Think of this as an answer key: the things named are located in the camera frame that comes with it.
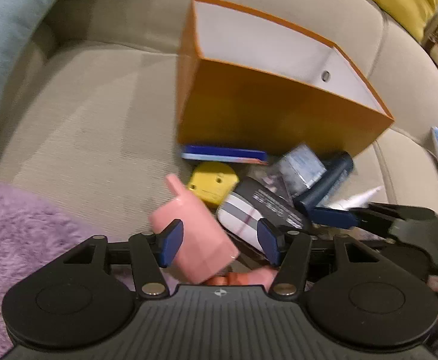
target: couch cushion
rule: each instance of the couch cushion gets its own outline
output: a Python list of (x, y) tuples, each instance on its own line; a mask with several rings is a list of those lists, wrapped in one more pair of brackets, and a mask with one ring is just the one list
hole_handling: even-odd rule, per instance
[[(170, 198), (186, 166), (174, 144), (175, 55), (99, 43), (60, 50), (0, 135), (0, 180), (126, 238)], [(372, 147), (337, 196), (383, 185)], [(384, 193), (374, 199), (386, 201)]]
[(438, 214), (435, 158), (405, 135), (387, 130), (375, 143), (389, 202), (428, 207)]
[(369, 80), (394, 116), (394, 128), (432, 148), (431, 127), (438, 127), (438, 69), (393, 20), (387, 21)]
[(49, 26), (41, 23), (24, 48), (4, 87), (0, 103), (0, 131), (6, 118), (16, 113), (16, 107), (22, 107), (21, 101), (24, 93), (57, 46)]
[[(383, 32), (365, 0), (230, 0), (297, 23), (341, 46), (368, 74)], [(190, 0), (60, 0), (48, 16), (63, 40), (88, 39), (175, 52)]]

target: hole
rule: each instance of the hole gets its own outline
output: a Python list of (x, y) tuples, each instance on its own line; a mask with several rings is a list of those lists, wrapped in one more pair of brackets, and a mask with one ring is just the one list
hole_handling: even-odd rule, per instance
[(64, 264), (91, 264), (93, 262), (95, 245), (88, 245), (69, 257)]
[(321, 79), (322, 79), (322, 81), (324, 81), (326, 83), (327, 81), (329, 81), (331, 79), (331, 73), (324, 70), (321, 74)]
[(379, 261), (376, 257), (358, 248), (355, 244), (345, 244), (345, 249), (347, 250), (347, 257), (351, 263), (376, 263)]

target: blue case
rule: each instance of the blue case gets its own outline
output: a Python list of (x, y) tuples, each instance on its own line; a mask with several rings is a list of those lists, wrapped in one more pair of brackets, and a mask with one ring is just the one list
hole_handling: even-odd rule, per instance
[(185, 145), (182, 148), (182, 152), (187, 154), (199, 154), (199, 155), (206, 154), (206, 155), (220, 155), (224, 157), (257, 158), (264, 162), (267, 162), (268, 160), (268, 154), (262, 150), (247, 150), (247, 149), (234, 149), (228, 147)]

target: orange box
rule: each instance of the orange box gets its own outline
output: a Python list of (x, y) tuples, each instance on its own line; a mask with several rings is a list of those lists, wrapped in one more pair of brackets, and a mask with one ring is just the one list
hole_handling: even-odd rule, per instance
[(180, 144), (315, 153), (363, 151), (394, 119), (324, 37), (221, 0), (192, 0), (179, 51)]

